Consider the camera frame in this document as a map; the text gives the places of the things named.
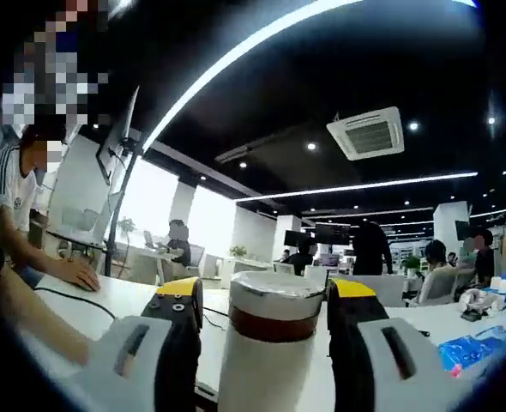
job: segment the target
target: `person in black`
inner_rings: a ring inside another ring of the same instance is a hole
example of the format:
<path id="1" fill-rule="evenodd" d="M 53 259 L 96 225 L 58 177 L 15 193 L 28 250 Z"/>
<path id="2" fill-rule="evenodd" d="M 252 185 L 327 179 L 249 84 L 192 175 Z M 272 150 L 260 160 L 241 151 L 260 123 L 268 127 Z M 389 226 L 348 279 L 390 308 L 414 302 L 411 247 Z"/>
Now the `person in black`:
<path id="1" fill-rule="evenodd" d="M 383 230 L 372 221 L 364 221 L 359 225 L 352 242 L 356 263 L 354 275 L 381 275 L 383 272 L 383 255 L 388 273 L 392 271 L 392 255 L 389 243 Z"/>
<path id="2" fill-rule="evenodd" d="M 180 249 L 183 253 L 179 257 L 174 257 L 172 262 L 182 264 L 184 267 L 190 266 L 190 244 L 188 243 L 188 228 L 180 219 L 173 219 L 169 222 L 169 249 Z"/>
<path id="3" fill-rule="evenodd" d="M 493 249 L 490 248 L 491 243 L 493 243 L 493 235 L 487 229 L 479 230 L 474 238 L 474 247 L 478 249 L 474 271 L 478 275 L 478 282 L 482 288 L 490 286 L 495 270 Z"/>
<path id="4" fill-rule="evenodd" d="M 298 253 L 289 257 L 288 263 L 293 265 L 296 276 L 302 276 L 307 264 L 314 262 L 314 255 L 318 252 L 318 244 L 312 238 L 301 241 Z"/>

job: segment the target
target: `black cable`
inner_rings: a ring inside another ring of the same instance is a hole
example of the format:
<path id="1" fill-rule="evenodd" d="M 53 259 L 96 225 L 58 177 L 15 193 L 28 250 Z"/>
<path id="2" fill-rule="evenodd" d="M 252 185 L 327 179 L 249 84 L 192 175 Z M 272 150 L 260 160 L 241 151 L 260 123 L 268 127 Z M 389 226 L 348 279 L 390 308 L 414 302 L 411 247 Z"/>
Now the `black cable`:
<path id="1" fill-rule="evenodd" d="M 228 318 L 228 314 L 227 313 L 216 311 L 214 309 L 211 309 L 210 307 L 204 307 L 203 310 L 204 311 L 210 311 L 210 312 L 213 312 L 213 313 L 218 313 L 219 315 L 226 316 Z"/>
<path id="2" fill-rule="evenodd" d="M 97 306 L 99 309 L 105 311 L 108 314 L 108 316 L 110 316 L 112 318 L 112 320 L 117 319 L 116 316 L 112 312 L 110 312 L 108 309 L 106 309 L 104 306 L 98 304 L 97 302 L 93 302 L 92 300 L 87 300 L 87 299 L 81 298 L 79 296 L 73 296 L 71 294 L 64 294 L 63 292 L 59 292 L 57 290 L 53 290 L 53 289 L 49 289 L 49 288 L 34 288 L 33 290 L 45 290 L 47 292 L 51 292 L 52 294 L 59 294 L 61 296 L 64 296 L 65 298 L 70 298 L 70 299 L 86 302 L 90 305 Z"/>
<path id="3" fill-rule="evenodd" d="M 203 314 L 203 317 L 204 317 L 204 318 L 205 318 L 205 319 L 206 319 L 206 320 L 207 320 L 207 321 L 208 321 L 208 322 L 209 322 L 212 326 L 214 326 L 215 328 L 219 328 L 219 329 L 221 329 L 221 330 L 223 330 L 223 331 L 226 331 L 226 329 L 225 329 L 225 328 L 223 328 L 222 326 L 220 326 L 219 324 L 216 324 L 216 323 L 212 322 L 212 321 L 211 321 L 211 319 L 210 319 L 210 318 L 208 318 L 208 317 L 206 316 L 206 314 L 205 314 L 205 313 Z"/>

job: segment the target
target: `column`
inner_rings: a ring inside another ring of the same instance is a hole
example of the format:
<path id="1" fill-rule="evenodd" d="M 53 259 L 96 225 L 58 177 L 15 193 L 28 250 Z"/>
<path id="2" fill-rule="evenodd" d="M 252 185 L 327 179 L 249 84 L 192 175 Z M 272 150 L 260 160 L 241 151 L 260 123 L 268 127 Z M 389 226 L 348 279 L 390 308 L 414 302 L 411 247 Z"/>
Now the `column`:
<path id="1" fill-rule="evenodd" d="M 276 221 L 276 231 L 274 233 L 274 246 L 272 248 L 272 260 L 281 258 L 281 253 L 285 249 L 289 249 L 291 254 L 297 251 L 296 247 L 289 247 L 284 245 L 286 238 L 286 230 L 292 230 L 294 232 L 301 231 L 301 220 L 297 216 L 293 215 L 282 215 L 278 216 Z"/>
<path id="2" fill-rule="evenodd" d="M 193 182 L 184 183 L 183 180 L 178 180 L 169 212 L 169 221 L 180 219 L 185 225 L 188 225 L 188 217 L 192 208 L 192 200 L 194 200 L 194 194 L 196 193 L 196 186 L 197 184 Z"/>
<path id="3" fill-rule="evenodd" d="M 462 242 L 457 238 L 455 221 L 469 222 L 467 202 L 439 204 L 434 211 L 434 239 L 445 244 L 446 252 L 459 254 Z"/>

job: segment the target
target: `desk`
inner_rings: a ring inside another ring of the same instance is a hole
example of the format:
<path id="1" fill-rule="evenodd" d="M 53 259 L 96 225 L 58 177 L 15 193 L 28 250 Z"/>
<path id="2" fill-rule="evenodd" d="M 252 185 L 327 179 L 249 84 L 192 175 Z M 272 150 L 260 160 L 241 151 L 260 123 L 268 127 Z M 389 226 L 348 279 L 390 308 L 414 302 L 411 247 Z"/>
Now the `desk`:
<path id="1" fill-rule="evenodd" d="M 155 291 L 153 286 L 113 278 L 100 277 L 99 282 L 101 290 L 98 293 L 80 290 L 51 276 L 45 276 L 38 286 L 93 300 L 110 309 L 119 318 L 141 314 Z M 59 316 L 93 339 L 99 339 L 111 324 L 110 317 L 99 308 L 45 291 L 38 291 L 37 293 Z M 203 293 L 204 307 L 223 313 L 228 311 L 227 290 L 204 290 Z M 328 357 L 329 333 L 326 310 L 326 304 L 324 303 L 322 304 L 314 336 L 314 353 L 312 354 L 310 370 L 297 407 L 297 411 L 300 412 L 310 412 L 312 410 L 330 412 L 334 410 L 333 371 L 331 369 L 331 358 Z M 430 340 L 435 345 L 459 336 L 475 334 L 495 324 L 502 324 L 506 328 L 506 310 L 497 313 L 494 317 L 484 318 L 473 323 L 460 318 L 456 304 L 388 308 L 387 313 L 391 318 L 404 318 L 419 330 L 428 330 L 431 333 Z M 210 311 L 204 311 L 204 314 L 214 324 L 224 329 L 228 327 L 228 317 Z M 77 370 L 76 366 L 70 365 L 43 343 L 35 340 L 33 336 L 25 332 L 22 332 L 22 335 L 25 341 L 30 344 L 36 359 L 54 379 L 68 376 Z M 199 359 L 197 379 L 217 391 L 226 332 L 204 321 L 201 339 L 202 354 Z"/>

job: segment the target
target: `ceiling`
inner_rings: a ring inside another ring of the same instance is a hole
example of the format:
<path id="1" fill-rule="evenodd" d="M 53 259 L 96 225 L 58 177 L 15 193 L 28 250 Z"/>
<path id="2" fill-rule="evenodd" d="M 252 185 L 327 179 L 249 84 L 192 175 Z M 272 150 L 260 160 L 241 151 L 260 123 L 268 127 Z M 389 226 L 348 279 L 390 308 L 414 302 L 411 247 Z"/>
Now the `ceiling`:
<path id="1" fill-rule="evenodd" d="M 84 60 L 111 74 L 92 107 L 99 113 L 117 112 L 140 84 L 132 125 L 149 135 L 220 56 L 306 3 L 206 1 L 195 3 L 191 14 L 188 2 L 138 1 L 111 22 L 105 35 L 84 46 Z M 478 173 L 465 179 L 283 197 L 275 199 L 275 206 L 241 203 L 271 215 L 275 210 L 355 225 L 364 215 L 316 216 L 435 208 L 451 197 L 467 201 L 475 215 L 506 209 L 506 10 L 477 3 L 480 7 L 474 9 L 450 0 L 364 0 L 313 16 L 223 70 L 157 140 L 262 195 Z M 117 47 L 110 52 L 101 47 L 99 55 L 91 46 L 99 43 Z M 400 111 L 405 151 L 348 160 L 326 124 L 337 114 L 345 118 L 389 106 Z M 496 123 L 489 125 L 489 117 Z M 419 123 L 414 132 L 407 128 L 412 121 Z M 85 127 L 83 133 L 99 140 L 109 128 Z M 316 149 L 308 150 L 308 143 Z M 241 146 L 247 147 L 242 155 L 217 161 Z M 188 180 L 199 181 L 206 174 L 153 149 L 145 158 Z M 239 166 L 242 162 L 246 168 Z M 232 198 L 249 196 L 210 176 L 201 184 Z M 427 209 L 370 219 L 411 223 L 431 221 L 432 213 Z M 480 225 L 493 225 L 486 221 L 493 217 L 477 219 Z M 430 232 L 431 225 L 398 228 L 422 233 Z"/>

